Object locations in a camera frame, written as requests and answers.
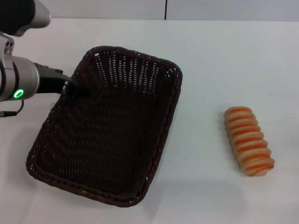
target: white wall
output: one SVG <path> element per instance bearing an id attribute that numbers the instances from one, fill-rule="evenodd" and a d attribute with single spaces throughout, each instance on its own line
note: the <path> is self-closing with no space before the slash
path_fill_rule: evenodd
<path id="1" fill-rule="evenodd" d="M 60 18 L 164 19 L 165 0 L 40 0 Z"/>
<path id="2" fill-rule="evenodd" d="M 299 0 L 168 0 L 167 19 L 299 21 Z"/>

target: brown wicker basket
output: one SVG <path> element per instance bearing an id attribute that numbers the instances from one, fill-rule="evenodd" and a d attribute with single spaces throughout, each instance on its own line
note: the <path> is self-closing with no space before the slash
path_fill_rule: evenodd
<path id="1" fill-rule="evenodd" d="M 60 97 L 28 154 L 27 171 L 106 204 L 138 204 L 160 162 L 180 94 L 180 68 L 102 46 L 86 53 L 72 78 L 92 93 L 76 101 Z"/>

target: green indicator light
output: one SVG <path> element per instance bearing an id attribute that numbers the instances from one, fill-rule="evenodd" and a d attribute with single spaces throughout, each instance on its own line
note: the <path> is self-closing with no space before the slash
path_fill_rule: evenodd
<path id="1" fill-rule="evenodd" d="M 23 95 L 24 93 L 24 90 L 17 90 L 15 93 L 14 93 L 14 98 L 19 98 Z"/>

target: white tabletop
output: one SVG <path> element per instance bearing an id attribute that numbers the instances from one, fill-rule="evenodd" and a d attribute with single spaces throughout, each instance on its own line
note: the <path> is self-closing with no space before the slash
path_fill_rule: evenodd
<path id="1" fill-rule="evenodd" d="M 1 224 L 299 223 L 299 22 L 53 19 L 15 42 L 15 56 L 67 75 L 90 48 L 111 45 L 171 60 L 184 76 L 158 172 L 127 209 L 27 173 L 57 94 L 37 94 L 17 117 L 0 118 Z M 222 116 L 236 105 L 253 110 L 269 142 L 276 163 L 264 177 L 243 176 L 233 159 Z"/>

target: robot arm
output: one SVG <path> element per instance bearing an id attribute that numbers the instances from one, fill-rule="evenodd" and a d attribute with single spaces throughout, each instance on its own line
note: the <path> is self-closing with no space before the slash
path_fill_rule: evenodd
<path id="1" fill-rule="evenodd" d="M 73 79 L 32 61 L 12 55 L 13 38 L 29 28 L 49 25 L 51 15 L 38 0 L 3 0 L 0 7 L 0 101 L 24 100 L 36 93 L 60 93 L 71 98 L 86 97 L 88 89 Z"/>

